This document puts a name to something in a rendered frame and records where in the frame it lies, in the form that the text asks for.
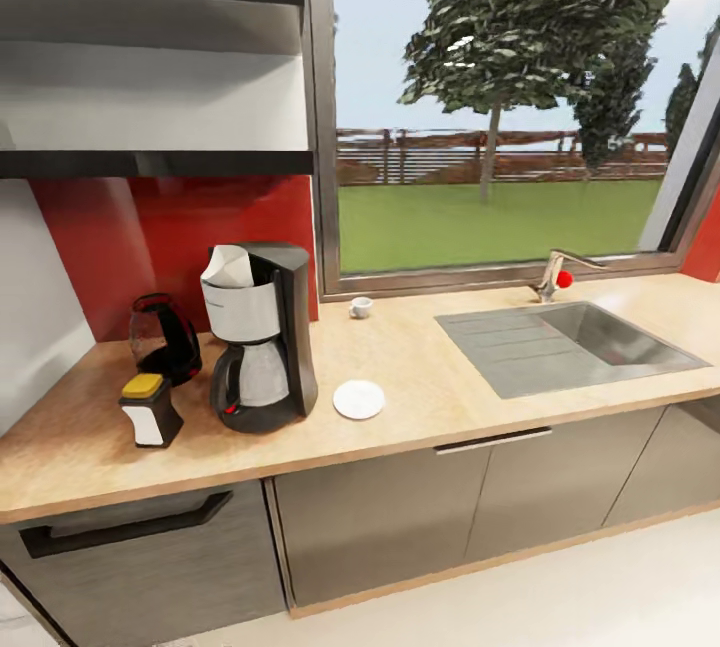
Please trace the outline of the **saucer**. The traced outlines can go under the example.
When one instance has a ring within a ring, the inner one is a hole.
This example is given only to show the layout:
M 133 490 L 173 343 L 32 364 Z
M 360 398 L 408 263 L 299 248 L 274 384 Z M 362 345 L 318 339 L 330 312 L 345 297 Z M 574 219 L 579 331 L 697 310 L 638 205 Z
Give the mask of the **saucer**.
M 343 384 L 333 397 L 336 409 L 346 417 L 368 418 L 384 407 L 385 395 L 375 383 L 355 380 Z

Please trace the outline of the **electric kettle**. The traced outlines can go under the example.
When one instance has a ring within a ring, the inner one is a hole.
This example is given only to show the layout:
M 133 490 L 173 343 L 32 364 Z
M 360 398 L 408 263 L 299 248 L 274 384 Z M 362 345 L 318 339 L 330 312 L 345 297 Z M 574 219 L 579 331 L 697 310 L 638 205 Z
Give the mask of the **electric kettle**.
M 147 294 L 133 302 L 129 341 L 139 373 L 163 374 L 172 388 L 203 366 L 191 320 L 169 294 Z

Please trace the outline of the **paper coffee filter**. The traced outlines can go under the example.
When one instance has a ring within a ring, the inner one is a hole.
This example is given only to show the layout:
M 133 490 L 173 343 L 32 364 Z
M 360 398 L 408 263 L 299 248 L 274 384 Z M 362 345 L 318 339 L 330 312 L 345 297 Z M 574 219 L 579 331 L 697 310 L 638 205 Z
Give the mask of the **paper coffee filter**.
M 253 287 L 248 252 L 241 246 L 217 245 L 211 251 L 211 263 L 202 279 L 225 290 Z

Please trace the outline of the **bottle of coffee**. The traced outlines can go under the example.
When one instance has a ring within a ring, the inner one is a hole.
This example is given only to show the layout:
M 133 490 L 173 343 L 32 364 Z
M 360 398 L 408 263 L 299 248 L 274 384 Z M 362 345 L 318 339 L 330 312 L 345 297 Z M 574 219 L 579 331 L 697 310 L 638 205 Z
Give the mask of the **bottle of coffee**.
M 185 423 L 171 404 L 172 381 L 162 375 L 137 374 L 118 401 L 135 425 L 136 448 L 169 448 Z

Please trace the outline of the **coffee cup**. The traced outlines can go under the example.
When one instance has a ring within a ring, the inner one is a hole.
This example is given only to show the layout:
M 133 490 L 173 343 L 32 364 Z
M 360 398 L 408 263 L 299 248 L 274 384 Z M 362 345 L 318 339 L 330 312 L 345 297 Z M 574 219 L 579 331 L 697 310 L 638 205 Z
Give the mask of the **coffee cup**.
M 373 303 L 368 298 L 356 298 L 351 302 L 349 314 L 354 318 L 366 318 L 371 312 Z

